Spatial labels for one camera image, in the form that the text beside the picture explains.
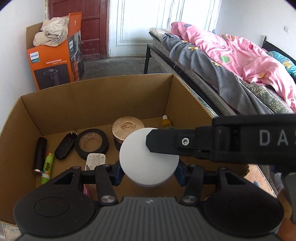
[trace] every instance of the screw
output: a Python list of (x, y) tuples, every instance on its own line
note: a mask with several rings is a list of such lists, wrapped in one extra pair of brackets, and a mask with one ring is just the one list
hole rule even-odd
[(147, 200), (146, 201), (146, 203), (148, 203), (148, 204), (151, 204), (151, 203), (153, 203), (154, 201), (152, 200), (152, 199), (149, 199), (149, 200)]
[(188, 145), (189, 145), (189, 139), (188, 139), (187, 137), (184, 137), (184, 138), (182, 139), (182, 145), (183, 145), (183, 146), (188, 146)]
[(189, 196), (184, 196), (182, 198), (182, 201), (185, 203), (195, 203), (197, 201), (197, 198), (195, 196), (189, 195)]
[(106, 195), (106, 196), (103, 196), (103, 197), (101, 198), (101, 201), (102, 201), (103, 203), (112, 203), (112, 202), (115, 201), (115, 197), (114, 197), (114, 196), (111, 196), (111, 195)]

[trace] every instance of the green lip balm tube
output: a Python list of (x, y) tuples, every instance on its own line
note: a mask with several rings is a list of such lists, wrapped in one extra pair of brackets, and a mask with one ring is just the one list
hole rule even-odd
[(54, 161), (54, 155), (48, 153), (45, 159), (44, 167), (42, 170), (41, 184), (45, 184), (50, 179), (50, 173), (52, 172), (52, 163)]

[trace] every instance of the orange product box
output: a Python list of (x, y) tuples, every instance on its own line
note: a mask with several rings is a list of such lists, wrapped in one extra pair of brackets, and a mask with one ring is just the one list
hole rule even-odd
[(27, 27), (27, 56), (37, 90), (81, 80), (84, 74), (81, 16), (81, 12), (69, 14), (68, 38), (56, 47), (34, 47), (33, 40), (42, 23)]

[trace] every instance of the white cloth bag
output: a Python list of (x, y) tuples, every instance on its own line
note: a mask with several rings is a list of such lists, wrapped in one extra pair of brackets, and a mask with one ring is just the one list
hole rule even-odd
[(69, 17), (52, 18), (44, 20), (41, 31), (38, 32), (33, 40), (35, 47), (40, 45), (48, 45), (56, 47), (64, 42), (68, 37)]

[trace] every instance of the pillow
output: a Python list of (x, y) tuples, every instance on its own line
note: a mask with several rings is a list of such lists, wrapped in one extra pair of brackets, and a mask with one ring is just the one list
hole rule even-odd
[(166, 30), (166, 29), (163, 29), (163, 28), (151, 28), (149, 30), (160, 42), (161, 41), (161, 38), (162, 36), (165, 34), (165, 33), (168, 33), (170, 34), (170, 31), (169, 30)]
[(274, 57), (277, 61), (281, 62), (286, 67), (288, 73), (296, 77), (296, 66), (290, 59), (276, 51), (270, 51), (267, 52), (267, 54), (271, 57)]

